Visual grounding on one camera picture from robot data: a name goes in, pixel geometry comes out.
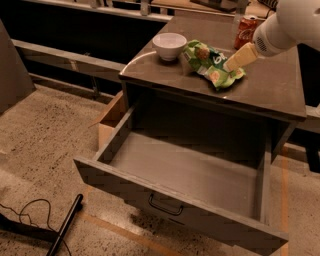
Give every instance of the orange object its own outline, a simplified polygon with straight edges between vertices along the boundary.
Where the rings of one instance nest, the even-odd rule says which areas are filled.
[[[238,33],[234,41],[234,48],[240,49],[246,43],[252,42],[254,31],[258,26],[257,17],[245,15],[241,18]]]

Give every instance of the green chip bag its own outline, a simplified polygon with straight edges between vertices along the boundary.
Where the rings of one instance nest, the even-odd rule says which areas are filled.
[[[225,71],[223,64],[227,61],[227,57],[198,40],[187,43],[183,49],[183,56],[192,69],[210,80],[217,90],[231,86],[236,79],[245,75],[242,68],[232,72]]]

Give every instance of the open drawer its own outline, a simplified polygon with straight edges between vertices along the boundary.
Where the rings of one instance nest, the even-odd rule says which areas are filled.
[[[267,125],[148,94],[94,159],[74,161],[85,183],[128,204],[270,255],[288,235],[268,226]]]

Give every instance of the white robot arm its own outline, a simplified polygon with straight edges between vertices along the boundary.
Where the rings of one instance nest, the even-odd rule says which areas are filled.
[[[274,56],[300,43],[320,51],[320,0],[279,0],[277,12],[257,28],[253,43],[231,56],[225,69],[237,69],[259,54]]]

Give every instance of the speckled floor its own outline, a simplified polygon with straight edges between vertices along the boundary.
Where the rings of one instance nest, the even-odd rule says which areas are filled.
[[[83,209],[65,237],[71,255],[254,255],[142,212],[82,182],[73,157],[91,158],[98,150],[97,127],[88,124],[107,102],[93,101],[90,93],[79,95],[75,89],[37,85],[0,116],[0,203],[20,212],[32,200],[47,199],[50,226],[59,229],[82,193]],[[270,225],[290,234],[290,242],[273,255],[320,255],[320,175],[308,171],[303,148],[285,145],[272,165],[270,186]],[[18,221],[8,209],[0,207],[0,213]],[[46,227],[46,202],[34,203],[24,213]],[[0,231],[0,255],[46,255],[49,246]],[[63,244],[58,255],[69,255]]]

